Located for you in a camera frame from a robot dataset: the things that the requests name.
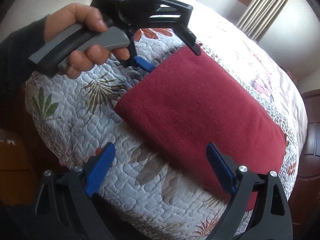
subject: mattress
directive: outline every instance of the mattress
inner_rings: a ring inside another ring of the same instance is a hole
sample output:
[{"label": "mattress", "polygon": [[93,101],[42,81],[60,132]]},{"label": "mattress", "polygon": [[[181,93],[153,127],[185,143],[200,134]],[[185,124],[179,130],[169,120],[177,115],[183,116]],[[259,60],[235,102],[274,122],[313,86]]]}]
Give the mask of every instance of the mattress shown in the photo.
[{"label": "mattress", "polygon": [[[194,6],[189,28],[202,49],[286,134],[279,177],[289,198],[307,129],[297,88],[268,54],[233,24],[194,0],[180,1]],[[184,45],[171,30],[142,30],[140,34],[135,42],[137,53],[155,66]],[[76,80],[33,73],[27,81],[26,107],[47,147],[69,168],[85,163],[107,142],[115,144],[116,158],[99,194],[124,220],[151,239],[202,239],[217,224],[227,203],[167,162],[113,110],[121,96],[145,75],[141,69],[123,68],[114,57]],[[245,214],[237,233],[245,230],[250,216],[251,212]]]}]

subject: leaf pattern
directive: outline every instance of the leaf pattern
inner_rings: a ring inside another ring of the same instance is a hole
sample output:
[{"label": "leaf pattern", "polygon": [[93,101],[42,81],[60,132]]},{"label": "leaf pattern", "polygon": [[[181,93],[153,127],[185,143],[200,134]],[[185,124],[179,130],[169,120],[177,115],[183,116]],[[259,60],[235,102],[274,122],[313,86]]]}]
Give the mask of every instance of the leaf pattern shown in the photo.
[{"label": "leaf pattern", "polygon": [[50,94],[48,97],[47,97],[47,100],[45,101],[45,106],[44,106],[44,112],[46,112],[50,106],[50,103],[51,103],[51,97],[52,97],[52,94]]},{"label": "leaf pattern", "polygon": [[38,102],[37,102],[37,100],[36,100],[34,97],[32,97],[32,102],[33,102],[33,104],[34,104],[34,106],[35,106],[35,109],[36,109],[36,111],[38,112],[38,114],[39,114],[39,115],[42,115],[42,113],[41,113],[41,111],[40,111],[40,108],[39,108],[39,105],[38,105]]},{"label": "leaf pattern", "polygon": [[295,162],[288,167],[287,174],[289,176],[294,174],[294,172],[296,171],[296,166],[297,166],[297,163]]},{"label": "leaf pattern", "polygon": [[157,154],[153,158],[149,158],[147,163],[136,177],[135,185],[145,185],[151,182],[165,166],[165,161]]},{"label": "leaf pattern", "polygon": [[179,171],[168,167],[167,175],[165,176],[164,183],[162,185],[162,200],[168,206],[172,205],[173,199],[177,194],[178,182],[179,182]]},{"label": "leaf pattern", "polygon": [[[151,182],[162,171],[164,166],[168,164],[163,159],[163,156],[164,154],[153,151],[152,147],[147,143],[141,144],[133,151],[129,163],[139,163],[147,160],[146,164],[136,177],[136,186],[145,185]],[[161,190],[162,200],[168,206],[172,205],[173,199],[177,194],[179,179],[179,169],[174,165],[169,164]]]},{"label": "leaf pattern", "polygon": [[34,85],[35,87],[37,87],[37,83],[39,81],[39,78],[42,76],[42,74],[40,74],[37,71],[34,71],[33,74],[31,75],[31,79],[30,79],[30,84]]},{"label": "leaf pattern", "polygon": [[156,32],[161,33],[165,36],[172,37],[172,33],[169,31],[169,29],[165,28],[152,28],[152,29],[139,29],[133,37],[133,40],[138,42],[141,39],[142,33],[148,38],[148,39],[154,39],[158,40],[159,37],[157,36]]},{"label": "leaf pattern", "polygon": [[45,117],[50,117],[54,114],[54,112],[57,110],[59,106],[59,103],[53,103],[52,105],[49,106],[47,113],[45,114]]},{"label": "leaf pattern", "polygon": [[199,230],[194,231],[194,233],[196,233],[197,235],[191,236],[190,238],[199,239],[201,237],[208,236],[218,222],[219,222],[218,214],[216,214],[210,222],[208,218],[206,218],[205,222],[201,221],[201,225],[196,226]]},{"label": "leaf pattern", "polygon": [[153,153],[150,147],[146,143],[143,143],[133,151],[129,163],[143,162],[146,159],[148,159],[152,154]]},{"label": "leaf pattern", "polygon": [[38,100],[35,97],[32,97],[32,103],[34,104],[36,111],[44,119],[53,116],[59,106],[58,102],[51,104],[51,99],[52,94],[47,97],[44,104],[44,90],[42,87],[39,89]]},{"label": "leaf pattern", "polygon": [[222,199],[218,199],[217,197],[210,197],[209,199],[203,202],[203,207],[216,208],[219,205],[224,205],[224,201]]},{"label": "leaf pattern", "polygon": [[39,89],[39,96],[38,96],[38,100],[39,100],[39,108],[42,111],[43,109],[43,100],[44,100],[44,92],[43,92],[43,88],[40,87]]},{"label": "leaf pattern", "polygon": [[111,84],[117,81],[117,79],[104,80],[103,78],[107,74],[108,72],[103,74],[100,78],[90,81],[89,84],[81,88],[81,90],[89,89],[84,95],[84,97],[88,99],[85,103],[88,108],[85,114],[88,114],[89,112],[91,114],[87,123],[96,112],[98,106],[101,111],[101,105],[106,105],[108,102],[110,106],[114,108],[112,100],[117,99],[119,97],[118,93],[124,89],[122,84]]}]

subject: window curtain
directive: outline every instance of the window curtain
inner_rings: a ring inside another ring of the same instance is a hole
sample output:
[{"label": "window curtain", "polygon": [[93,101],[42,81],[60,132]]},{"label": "window curtain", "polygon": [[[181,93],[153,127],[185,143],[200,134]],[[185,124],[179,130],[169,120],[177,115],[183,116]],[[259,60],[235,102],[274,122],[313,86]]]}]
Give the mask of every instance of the window curtain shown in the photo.
[{"label": "window curtain", "polygon": [[258,42],[277,18],[288,0],[252,0],[237,26]]}]

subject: hand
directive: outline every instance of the hand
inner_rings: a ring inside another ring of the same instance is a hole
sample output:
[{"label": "hand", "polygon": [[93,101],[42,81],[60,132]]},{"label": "hand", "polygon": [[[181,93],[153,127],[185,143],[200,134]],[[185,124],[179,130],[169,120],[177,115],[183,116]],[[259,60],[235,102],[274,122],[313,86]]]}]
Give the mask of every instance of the hand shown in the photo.
[{"label": "hand", "polygon": [[[76,22],[85,23],[92,31],[105,32],[108,30],[97,8],[72,3],[48,16],[44,29],[44,41],[48,42]],[[126,48],[116,49],[112,53],[122,60],[127,60],[130,57]],[[67,76],[71,79],[76,79],[82,71],[91,70],[94,64],[105,63],[109,56],[109,51],[100,45],[92,45],[85,53],[75,50],[69,56],[70,68]]]}]

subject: red object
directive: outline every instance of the red object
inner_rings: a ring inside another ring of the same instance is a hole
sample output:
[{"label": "red object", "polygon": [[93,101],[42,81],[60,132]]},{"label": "red object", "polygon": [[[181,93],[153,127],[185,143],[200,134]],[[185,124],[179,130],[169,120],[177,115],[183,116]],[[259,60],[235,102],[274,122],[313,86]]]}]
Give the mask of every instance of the red object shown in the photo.
[{"label": "red object", "polygon": [[[116,105],[116,112],[151,145],[211,193],[229,199],[205,148],[214,142],[223,154],[251,171],[280,171],[286,140],[264,108],[218,63],[202,51],[178,50]],[[254,207],[252,194],[247,210]]]}]

